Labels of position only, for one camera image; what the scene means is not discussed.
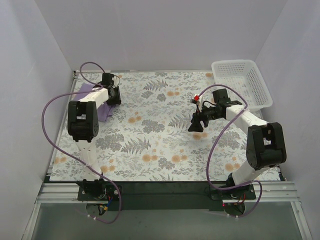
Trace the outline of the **purple t shirt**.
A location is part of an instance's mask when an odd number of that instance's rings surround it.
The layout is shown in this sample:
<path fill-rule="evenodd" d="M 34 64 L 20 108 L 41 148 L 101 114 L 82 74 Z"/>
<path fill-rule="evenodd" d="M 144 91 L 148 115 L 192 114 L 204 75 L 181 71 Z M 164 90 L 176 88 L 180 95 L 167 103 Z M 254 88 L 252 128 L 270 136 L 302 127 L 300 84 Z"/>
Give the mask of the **purple t shirt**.
<path fill-rule="evenodd" d="M 83 83 L 79 89 L 80 92 L 86 92 L 93 88 L 92 84 L 86 84 Z M 108 118 L 110 118 L 113 115 L 113 111 L 115 109 L 115 106 L 109 106 L 107 103 L 102 104 L 97 109 L 97 116 L 99 122 L 107 122 Z"/>

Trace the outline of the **white plastic basket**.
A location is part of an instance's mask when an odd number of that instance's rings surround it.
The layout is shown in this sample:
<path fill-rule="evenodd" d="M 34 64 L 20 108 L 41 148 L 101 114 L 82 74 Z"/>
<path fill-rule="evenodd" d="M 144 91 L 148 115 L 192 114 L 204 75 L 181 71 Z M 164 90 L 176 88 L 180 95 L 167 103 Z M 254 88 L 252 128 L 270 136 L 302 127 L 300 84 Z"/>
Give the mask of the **white plastic basket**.
<path fill-rule="evenodd" d="M 271 107 L 272 97 L 256 63 L 249 59 L 221 60 L 211 64 L 214 81 L 244 98 L 248 109 L 257 112 Z"/>

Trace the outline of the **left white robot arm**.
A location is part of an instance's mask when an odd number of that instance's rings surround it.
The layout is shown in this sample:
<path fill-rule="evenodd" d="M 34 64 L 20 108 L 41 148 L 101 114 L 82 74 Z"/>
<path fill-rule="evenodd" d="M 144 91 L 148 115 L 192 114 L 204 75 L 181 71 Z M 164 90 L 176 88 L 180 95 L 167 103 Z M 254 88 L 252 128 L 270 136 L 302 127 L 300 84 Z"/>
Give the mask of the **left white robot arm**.
<path fill-rule="evenodd" d="M 85 168 L 80 186 L 85 194 L 95 200 L 102 200 L 107 195 L 95 143 L 99 133 L 99 116 L 107 118 L 109 111 L 106 108 L 121 104 L 119 83 L 118 76 L 103 73 L 101 82 L 90 85 L 80 99 L 68 103 L 67 131 L 76 143 Z"/>

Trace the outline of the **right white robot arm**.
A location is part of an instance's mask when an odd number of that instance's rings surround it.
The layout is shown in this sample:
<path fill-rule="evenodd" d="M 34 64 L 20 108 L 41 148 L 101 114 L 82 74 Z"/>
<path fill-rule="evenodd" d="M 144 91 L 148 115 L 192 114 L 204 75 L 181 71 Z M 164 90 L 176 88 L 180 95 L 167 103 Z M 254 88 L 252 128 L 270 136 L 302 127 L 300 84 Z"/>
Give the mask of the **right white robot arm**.
<path fill-rule="evenodd" d="M 283 128 L 278 122 L 267 122 L 247 110 L 245 100 L 231 100 L 227 89 L 222 88 L 212 93 L 214 104 L 206 107 L 201 94 L 191 98 L 196 105 L 192 114 L 189 132 L 202 133 L 210 121 L 225 119 L 228 124 L 235 124 L 247 136 L 246 160 L 225 182 L 225 187 L 212 186 L 215 190 L 226 191 L 232 199 L 237 199 L 245 192 L 244 186 L 250 185 L 263 172 L 282 164 L 287 159 Z"/>

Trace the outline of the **floral patterned table mat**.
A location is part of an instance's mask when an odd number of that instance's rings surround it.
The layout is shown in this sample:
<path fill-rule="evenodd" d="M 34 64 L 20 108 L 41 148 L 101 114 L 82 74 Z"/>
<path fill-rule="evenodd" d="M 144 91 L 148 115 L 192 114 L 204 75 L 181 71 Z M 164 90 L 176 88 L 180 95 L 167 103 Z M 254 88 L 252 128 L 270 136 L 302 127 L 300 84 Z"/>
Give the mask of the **floral patterned table mat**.
<path fill-rule="evenodd" d="M 188 132 L 205 91 L 214 100 L 208 72 L 120 72 L 121 104 L 99 124 L 97 162 L 113 181 L 224 181 L 246 159 L 246 135 L 224 119 L 202 133 Z"/>

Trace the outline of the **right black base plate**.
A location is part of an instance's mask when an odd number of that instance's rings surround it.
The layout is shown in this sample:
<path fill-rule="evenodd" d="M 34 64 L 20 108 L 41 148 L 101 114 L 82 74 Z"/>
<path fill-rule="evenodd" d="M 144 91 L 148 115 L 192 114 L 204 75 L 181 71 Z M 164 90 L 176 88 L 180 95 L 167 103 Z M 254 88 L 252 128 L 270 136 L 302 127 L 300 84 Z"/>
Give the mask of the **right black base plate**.
<path fill-rule="evenodd" d="M 213 200 L 255 200 L 256 193 L 252 184 L 231 190 L 217 190 L 209 187 L 209 195 Z"/>

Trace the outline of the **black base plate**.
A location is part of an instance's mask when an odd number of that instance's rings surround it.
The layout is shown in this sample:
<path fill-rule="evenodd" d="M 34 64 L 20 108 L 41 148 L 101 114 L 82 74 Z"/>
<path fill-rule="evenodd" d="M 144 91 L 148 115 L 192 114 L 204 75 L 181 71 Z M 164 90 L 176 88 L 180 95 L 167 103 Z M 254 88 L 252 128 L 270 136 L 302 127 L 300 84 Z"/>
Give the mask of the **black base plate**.
<path fill-rule="evenodd" d="M 209 187 L 209 195 L 213 200 L 255 200 L 256 193 L 252 184 L 231 190 L 217 190 Z"/>
<path fill-rule="evenodd" d="M 79 187 L 78 201 L 118 201 L 119 194 L 122 193 L 122 186 L 118 185 L 118 190 L 112 184 L 84 184 Z"/>

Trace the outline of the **aluminium frame rail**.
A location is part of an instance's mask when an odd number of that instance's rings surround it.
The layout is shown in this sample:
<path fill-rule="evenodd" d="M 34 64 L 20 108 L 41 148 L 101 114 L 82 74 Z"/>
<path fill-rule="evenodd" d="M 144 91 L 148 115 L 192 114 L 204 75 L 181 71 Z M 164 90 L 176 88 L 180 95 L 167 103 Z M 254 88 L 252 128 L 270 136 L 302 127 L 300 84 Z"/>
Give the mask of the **aluminium frame rail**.
<path fill-rule="evenodd" d="M 44 183 L 37 203 L 78 203 L 79 186 L 75 183 Z M 263 181 L 261 202 L 299 202 L 300 197 L 291 181 Z"/>

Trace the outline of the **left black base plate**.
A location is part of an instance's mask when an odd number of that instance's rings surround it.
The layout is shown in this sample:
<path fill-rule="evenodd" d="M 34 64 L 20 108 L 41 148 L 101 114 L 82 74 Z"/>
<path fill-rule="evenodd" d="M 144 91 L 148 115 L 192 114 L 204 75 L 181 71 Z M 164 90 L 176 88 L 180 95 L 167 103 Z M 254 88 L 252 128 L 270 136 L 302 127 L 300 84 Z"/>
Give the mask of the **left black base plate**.
<path fill-rule="evenodd" d="M 118 190 L 112 184 L 84 184 L 79 187 L 78 201 L 118 201 L 119 194 L 122 193 L 122 186 L 118 185 Z"/>

